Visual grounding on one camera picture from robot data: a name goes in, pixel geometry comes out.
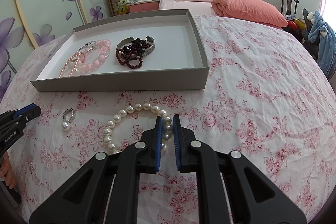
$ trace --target human hand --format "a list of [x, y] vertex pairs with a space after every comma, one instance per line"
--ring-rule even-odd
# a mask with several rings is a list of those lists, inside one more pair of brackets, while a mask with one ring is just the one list
[[4, 176], [6, 185], [9, 186], [10, 189], [13, 189], [16, 186], [16, 180], [7, 152], [3, 155], [3, 162], [1, 163], [0, 169], [0, 178], [3, 178]]

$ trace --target triangular cutout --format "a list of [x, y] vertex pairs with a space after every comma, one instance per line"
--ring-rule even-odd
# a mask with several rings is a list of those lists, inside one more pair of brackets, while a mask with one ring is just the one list
[[69, 189], [64, 193], [63, 198], [74, 204], [80, 204], [92, 174], [92, 169], [87, 170], [73, 185], [69, 187]]
[[275, 196], [273, 190], [269, 188], [252, 170], [245, 168], [244, 173], [257, 203], [261, 203]]

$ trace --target jewelry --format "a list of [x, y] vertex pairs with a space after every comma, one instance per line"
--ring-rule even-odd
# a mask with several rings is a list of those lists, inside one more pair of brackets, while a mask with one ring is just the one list
[[[67, 115], [71, 112], [71, 118], [67, 120]], [[68, 108], [64, 113], [63, 113], [63, 122], [62, 122], [62, 129], [64, 131], [68, 131], [70, 129], [70, 123], [72, 123], [75, 119], [76, 112], [72, 108]]]
[[[62, 77], [62, 74], [66, 68], [66, 66], [70, 62], [75, 62], [71, 72], [69, 73], [68, 77], [70, 77], [74, 72], [90, 72], [92, 70], [98, 69], [101, 64], [103, 64], [106, 60], [106, 58], [110, 55], [110, 45], [111, 42], [109, 40], [103, 39], [96, 41], [90, 41], [86, 43], [83, 47], [81, 47], [77, 52], [75, 52], [65, 63], [63, 66], [59, 78]], [[92, 63], [85, 64], [84, 61], [86, 59], [86, 56], [92, 52], [95, 49], [98, 50], [98, 58], [95, 59]]]
[[[152, 37], [146, 37], [145, 39], [137, 38], [136, 40], [133, 37], [126, 38], [122, 40], [117, 45], [117, 50], [115, 51], [115, 56], [121, 65], [127, 65], [127, 67], [131, 69], [137, 69], [142, 66], [142, 57], [147, 56], [150, 54], [154, 48], [154, 39]], [[139, 60], [139, 64], [136, 66], [132, 66], [129, 62], [132, 60]]]
[[112, 140], [112, 129], [115, 127], [115, 123], [120, 123], [122, 117], [126, 117], [128, 113], [134, 113], [134, 111], [149, 111], [153, 112], [156, 115], [162, 117], [163, 123], [163, 132], [162, 132], [162, 140], [161, 140], [161, 151], [164, 152], [167, 149], [168, 142], [172, 139], [173, 134], [173, 125], [171, 117], [167, 116], [167, 112], [163, 109], [160, 109], [158, 105], [152, 105], [149, 102], [144, 104], [136, 103], [133, 106], [127, 106], [126, 109], [119, 110], [118, 114], [113, 116], [112, 120], [109, 120], [105, 124], [105, 128], [103, 129], [104, 135], [104, 143], [108, 146], [108, 150], [112, 152], [112, 154], [120, 153], [120, 150], [116, 149], [115, 144]]

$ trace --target gray box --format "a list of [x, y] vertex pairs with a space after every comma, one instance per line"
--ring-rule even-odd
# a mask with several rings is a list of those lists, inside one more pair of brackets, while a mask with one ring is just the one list
[[[153, 37], [155, 49], [143, 66], [130, 69], [115, 57], [127, 37]], [[96, 71], [58, 78], [66, 60], [92, 40], [111, 41], [111, 53]], [[75, 28], [50, 52], [30, 82], [38, 91], [195, 90], [204, 89], [207, 56], [189, 10], [156, 10], [115, 16]]]

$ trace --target floral bedspread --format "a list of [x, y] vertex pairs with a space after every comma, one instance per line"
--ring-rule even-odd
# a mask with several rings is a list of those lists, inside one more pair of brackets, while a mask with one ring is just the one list
[[[290, 34], [230, 18], [196, 16], [210, 65], [205, 90], [39, 93], [29, 79], [59, 39], [23, 64], [0, 105], [1, 112], [39, 105], [41, 116], [9, 151], [31, 213], [97, 151], [107, 152], [102, 129], [128, 103], [150, 101], [214, 150], [241, 151], [306, 214], [319, 211], [336, 184], [336, 96], [322, 71]], [[62, 131], [62, 113], [77, 115]], [[152, 113], [134, 113], [117, 125], [119, 150], [153, 128]], [[197, 224], [195, 174], [177, 172], [174, 145], [157, 175], [141, 175], [138, 223]]]

